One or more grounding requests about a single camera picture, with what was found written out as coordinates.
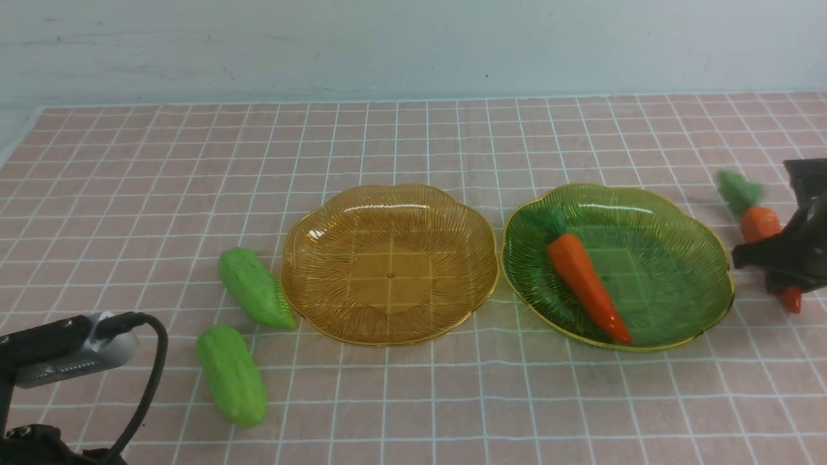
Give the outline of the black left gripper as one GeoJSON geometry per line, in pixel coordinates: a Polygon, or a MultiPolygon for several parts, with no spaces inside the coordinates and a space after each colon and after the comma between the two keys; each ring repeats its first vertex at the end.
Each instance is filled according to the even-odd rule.
{"type": "Polygon", "coordinates": [[[97,464],[97,460],[75,453],[60,436],[60,430],[51,426],[6,428],[16,374],[1,371],[1,463],[2,464],[97,464]]]}

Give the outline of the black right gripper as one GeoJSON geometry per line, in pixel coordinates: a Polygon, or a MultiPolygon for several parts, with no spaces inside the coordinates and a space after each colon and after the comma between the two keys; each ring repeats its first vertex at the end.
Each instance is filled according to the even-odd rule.
{"type": "Polygon", "coordinates": [[[735,269],[756,267],[765,272],[765,289],[773,295],[786,289],[802,294],[826,285],[826,159],[783,162],[797,209],[782,232],[735,246],[735,269]]]}

